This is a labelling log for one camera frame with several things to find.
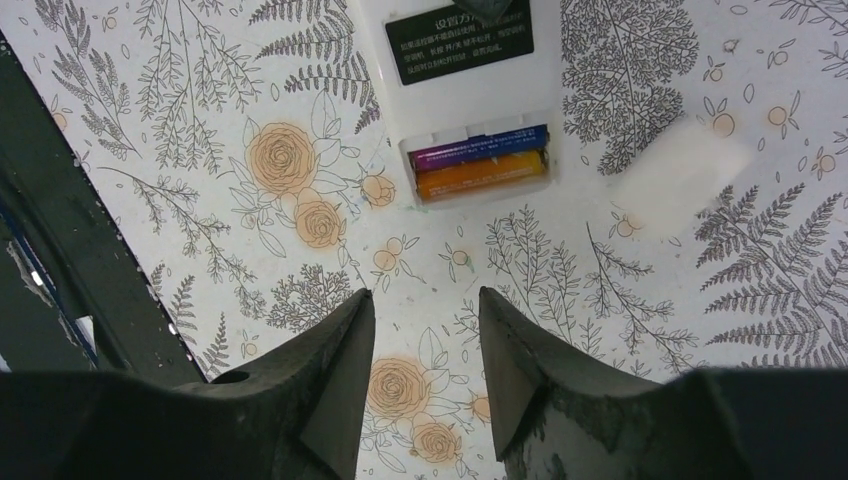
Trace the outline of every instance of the orange battery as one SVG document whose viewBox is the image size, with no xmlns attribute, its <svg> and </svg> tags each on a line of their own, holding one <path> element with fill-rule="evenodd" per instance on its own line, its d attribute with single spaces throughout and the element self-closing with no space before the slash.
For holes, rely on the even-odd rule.
<svg viewBox="0 0 848 480">
<path fill-rule="evenodd" d="M 488 160 L 464 163 L 455 167 L 421 172 L 418 194 L 422 200 L 500 185 L 545 173 L 542 155 L 537 150 L 513 153 Z"/>
</svg>

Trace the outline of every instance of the black sign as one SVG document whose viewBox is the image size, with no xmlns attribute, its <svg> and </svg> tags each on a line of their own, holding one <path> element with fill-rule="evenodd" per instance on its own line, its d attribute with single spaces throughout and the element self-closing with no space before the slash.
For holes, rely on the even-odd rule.
<svg viewBox="0 0 848 480">
<path fill-rule="evenodd" d="M 452 5 L 387 23 L 386 34 L 404 85 L 533 53 L 530 0 L 490 25 Z"/>
</svg>

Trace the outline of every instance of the battery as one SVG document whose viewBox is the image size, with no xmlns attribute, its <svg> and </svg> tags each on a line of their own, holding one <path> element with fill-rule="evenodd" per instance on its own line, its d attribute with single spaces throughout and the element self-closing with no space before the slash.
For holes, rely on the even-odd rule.
<svg viewBox="0 0 848 480">
<path fill-rule="evenodd" d="M 409 156 L 417 171 L 427 172 L 481 158 L 544 148 L 547 143 L 547 125 L 538 125 L 497 135 L 478 135 L 462 142 L 416 150 Z"/>
<path fill-rule="evenodd" d="M 451 193 L 467 192 L 541 175 L 545 170 L 544 150 L 531 150 L 421 172 L 416 182 L 418 195 L 422 200 L 428 201 Z"/>
</svg>

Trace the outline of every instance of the floral wallpaper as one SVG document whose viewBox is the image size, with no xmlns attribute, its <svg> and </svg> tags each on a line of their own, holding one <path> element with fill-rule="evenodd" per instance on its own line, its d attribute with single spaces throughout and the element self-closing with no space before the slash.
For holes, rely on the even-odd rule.
<svg viewBox="0 0 848 480">
<path fill-rule="evenodd" d="M 359 478 L 502 479 L 477 290 L 603 362 L 848 358 L 848 1 L 561 0 L 560 184 L 416 206 L 345 0 L 9 0 L 45 108 L 213 378 L 375 292 Z M 753 165 L 679 235 L 604 191 L 675 119 Z"/>
</svg>

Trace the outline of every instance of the orange rose print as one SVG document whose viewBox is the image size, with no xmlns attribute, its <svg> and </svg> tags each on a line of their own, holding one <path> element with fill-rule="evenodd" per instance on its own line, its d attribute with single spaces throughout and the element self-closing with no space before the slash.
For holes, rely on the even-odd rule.
<svg viewBox="0 0 848 480">
<path fill-rule="evenodd" d="M 335 245 L 345 232 L 335 207 L 311 188 L 304 188 L 297 197 L 295 228 L 301 240 L 312 248 Z"/>
<path fill-rule="evenodd" d="M 269 123 L 247 146 L 247 164 L 253 178 L 278 196 L 297 194 L 310 186 L 317 173 L 309 136 L 288 123 Z"/>
<path fill-rule="evenodd" d="M 430 463 L 452 462 L 462 447 L 462 440 L 445 424 L 426 413 L 412 421 L 412 454 Z"/>
<path fill-rule="evenodd" d="M 415 365 L 385 358 L 371 366 L 367 403 L 375 416 L 412 418 L 424 411 L 429 400 L 429 385 Z"/>
<path fill-rule="evenodd" d="M 368 175 L 362 180 L 362 195 L 373 207 L 385 207 L 395 199 L 395 184 L 382 175 Z"/>
</svg>

